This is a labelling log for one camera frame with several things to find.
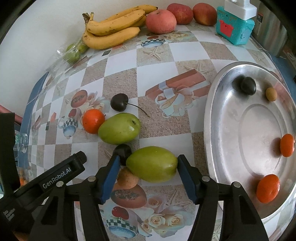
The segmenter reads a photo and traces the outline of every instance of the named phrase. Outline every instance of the metal screw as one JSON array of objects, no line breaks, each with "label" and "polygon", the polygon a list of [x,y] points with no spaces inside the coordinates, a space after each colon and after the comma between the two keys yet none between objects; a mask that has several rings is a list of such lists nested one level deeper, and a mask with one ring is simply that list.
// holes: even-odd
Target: metal screw
[{"label": "metal screw", "polygon": [[87,178],[87,180],[88,180],[89,182],[94,182],[94,181],[96,180],[96,177],[95,177],[95,176],[89,176],[89,177]]},{"label": "metal screw", "polygon": [[234,182],[234,183],[233,183],[233,186],[235,186],[236,188],[240,188],[240,187],[241,187],[241,185],[240,185],[239,182]]},{"label": "metal screw", "polygon": [[203,180],[204,182],[208,182],[208,181],[210,180],[210,178],[209,178],[208,176],[203,176],[203,177],[202,177],[202,180]]},{"label": "metal screw", "polygon": [[58,188],[62,187],[63,185],[64,185],[64,182],[63,182],[63,181],[58,181],[58,182],[56,183],[56,186],[57,186]]}]

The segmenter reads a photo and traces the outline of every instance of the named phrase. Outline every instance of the metal tray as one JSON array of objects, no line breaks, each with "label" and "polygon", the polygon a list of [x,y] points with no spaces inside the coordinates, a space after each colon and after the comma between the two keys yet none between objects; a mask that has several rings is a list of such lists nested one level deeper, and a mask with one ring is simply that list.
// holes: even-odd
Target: metal tray
[{"label": "metal tray", "polygon": [[[253,96],[239,88],[245,76],[256,82]],[[277,90],[275,102],[265,96],[268,87]],[[223,68],[207,96],[204,141],[210,177],[224,184],[240,182],[263,221],[289,202],[295,189],[296,153],[285,158],[279,151],[280,138],[296,133],[295,117],[295,103],[287,89],[267,69],[249,62]],[[256,187],[272,173],[280,179],[280,191],[272,202],[262,204]]]}]

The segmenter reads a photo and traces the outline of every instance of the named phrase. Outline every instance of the metal cylinder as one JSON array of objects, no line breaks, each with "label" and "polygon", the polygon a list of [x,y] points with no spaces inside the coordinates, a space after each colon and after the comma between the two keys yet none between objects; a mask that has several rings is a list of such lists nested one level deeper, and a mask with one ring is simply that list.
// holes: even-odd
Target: metal cylinder
[{"label": "metal cylinder", "polygon": [[263,3],[257,13],[253,37],[272,55],[279,57],[287,42],[287,30]]}]

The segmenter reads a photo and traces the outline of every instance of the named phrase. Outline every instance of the yellow banana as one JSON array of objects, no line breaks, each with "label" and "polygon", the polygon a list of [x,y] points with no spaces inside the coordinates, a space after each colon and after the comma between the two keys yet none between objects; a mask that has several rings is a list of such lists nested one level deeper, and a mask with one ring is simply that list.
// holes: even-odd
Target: yellow banana
[{"label": "yellow banana", "polygon": [[143,27],[146,24],[146,15],[136,22],[132,27]]},{"label": "yellow banana", "polygon": [[108,36],[95,37],[85,29],[85,32],[82,35],[82,40],[88,47],[101,50],[122,44],[135,37],[139,32],[139,28],[130,27]]},{"label": "yellow banana", "polygon": [[92,34],[106,36],[131,27],[144,16],[144,10],[136,10],[115,20],[99,23],[94,21],[94,13],[92,12],[90,15],[90,20],[86,25],[86,29]]},{"label": "yellow banana", "polygon": [[118,14],[115,14],[107,19],[105,19],[104,21],[101,21],[101,23],[104,23],[104,22],[109,22],[109,21],[112,21],[114,19],[117,19],[117,18],[120,18],[124,15],[127,15],[133,11],[136,11],[136,10],[144,10],[145,11],[145,14],[149,14],[155,10],[157,10],[158,7],[155,7],[155,6],[152,6],[152,5],[140,5],[140,6],[137,6],[137,7],[132,7],[132,8],[129,8],[129,9],[126,9],[122,12],[119,12]]}]

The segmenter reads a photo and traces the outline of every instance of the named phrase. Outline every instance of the cherry stem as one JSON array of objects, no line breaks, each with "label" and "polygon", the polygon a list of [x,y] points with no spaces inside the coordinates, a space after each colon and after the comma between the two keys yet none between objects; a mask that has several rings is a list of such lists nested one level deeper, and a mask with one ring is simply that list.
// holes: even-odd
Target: cherry stem
[{"label": "cherry stem", "polygon": [[143,111],[148,117],[150,117],[141,107],[139,107],[139,106],[136,106],[136,105],[134,105],[134,104],[130,104],[130,105],[133,105],[133,106],[135,106],[135,107],[138,107],[141,111]]}]

